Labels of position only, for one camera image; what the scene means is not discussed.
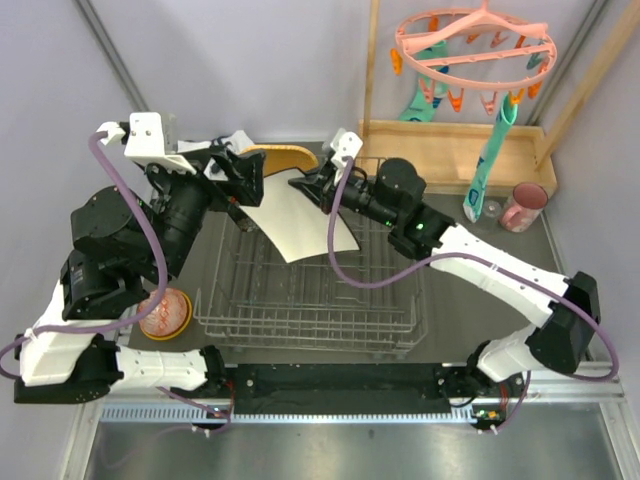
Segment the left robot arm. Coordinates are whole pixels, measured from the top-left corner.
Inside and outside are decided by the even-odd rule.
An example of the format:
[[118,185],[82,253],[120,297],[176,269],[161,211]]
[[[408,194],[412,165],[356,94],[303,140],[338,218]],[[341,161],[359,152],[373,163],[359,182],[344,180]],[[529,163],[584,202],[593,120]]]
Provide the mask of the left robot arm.
[[213,346],[180,353],[133,350],[106,339],[138,306],[149,315],[177,277],[209,212],[241,216],[264,195],[261,150],[237,154],[212,146],[187,156],[179,173],[152,162],[145,176],[157,192],[141,200],[107,159],[113,185],[71,215],[73,248],[51,302],[13,348],[18,404],[80,404],[118,389],[165,388],[188,398],[220,394],[227,374]]

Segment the yellow woven-pattern plate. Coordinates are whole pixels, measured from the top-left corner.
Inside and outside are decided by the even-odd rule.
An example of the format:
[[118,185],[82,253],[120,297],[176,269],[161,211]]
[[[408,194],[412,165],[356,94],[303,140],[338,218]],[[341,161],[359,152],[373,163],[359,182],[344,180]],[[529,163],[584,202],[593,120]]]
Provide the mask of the yellow woven-pattern plate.
[[309,149],[297,145],[256,144],[245,148],[241,153],[258,150],[266,153],[265,177],[293,168],[306,172],[319,165],[317,157]]

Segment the black floral square plate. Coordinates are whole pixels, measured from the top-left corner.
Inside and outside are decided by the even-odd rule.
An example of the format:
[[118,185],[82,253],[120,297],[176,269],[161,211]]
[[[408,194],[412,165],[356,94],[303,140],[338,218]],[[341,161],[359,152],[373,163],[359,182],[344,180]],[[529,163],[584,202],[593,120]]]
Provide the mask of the black floral square plate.
[[229,215],[242,232],[254,232],[259,229],[257,224],[239,207],[235,207]]

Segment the pink ceramic mug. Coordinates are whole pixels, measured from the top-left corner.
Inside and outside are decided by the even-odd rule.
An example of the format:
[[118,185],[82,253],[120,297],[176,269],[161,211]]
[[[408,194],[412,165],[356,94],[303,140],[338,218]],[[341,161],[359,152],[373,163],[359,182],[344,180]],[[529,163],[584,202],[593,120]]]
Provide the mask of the pink ceramic mug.
[[504,205],[501,226],[513,233],[526,231],[548,203],[544,188],[536,183],[523,182],[514,187]]

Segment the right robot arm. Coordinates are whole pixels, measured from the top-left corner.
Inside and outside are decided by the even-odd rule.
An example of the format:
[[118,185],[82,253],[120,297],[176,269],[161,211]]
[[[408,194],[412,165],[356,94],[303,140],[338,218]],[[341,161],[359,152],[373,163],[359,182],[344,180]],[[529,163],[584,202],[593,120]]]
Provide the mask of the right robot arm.
[[339,207],[389,227],[388,241],[416,264],[451,274],[503,301],[528,326],[482,343],[467,364],[467,384],[487,396],[507,378],[548,369],[575,377],[600,323],[596,280],[549,272],[511,256],[428,206],[425,181],[407,160],[382,163],[374,179],[339,174],[331,162],[289,182],[325,214]]

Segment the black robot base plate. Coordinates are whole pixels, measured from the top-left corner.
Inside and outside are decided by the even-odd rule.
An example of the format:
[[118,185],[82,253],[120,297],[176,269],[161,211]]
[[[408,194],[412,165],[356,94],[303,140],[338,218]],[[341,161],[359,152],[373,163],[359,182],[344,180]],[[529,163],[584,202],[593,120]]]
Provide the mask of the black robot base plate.
[[186,398],[222,397],[235,391],[238,415],[365,415],[448,413],[455,398],[520,396],[524,378],[495,383],[465,366],[437,363],[240,364]]

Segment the white square plate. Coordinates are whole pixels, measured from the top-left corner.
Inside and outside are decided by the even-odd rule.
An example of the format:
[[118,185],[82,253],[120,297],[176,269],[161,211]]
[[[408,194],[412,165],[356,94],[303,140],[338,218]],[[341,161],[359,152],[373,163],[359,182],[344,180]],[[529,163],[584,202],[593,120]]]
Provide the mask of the white square plate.
[[291,179],[301,176],[302,172],[296,168],[269,175],[263,182],[261,204],[241,206],[286,263],[329,252],[329,216],[289,184]]

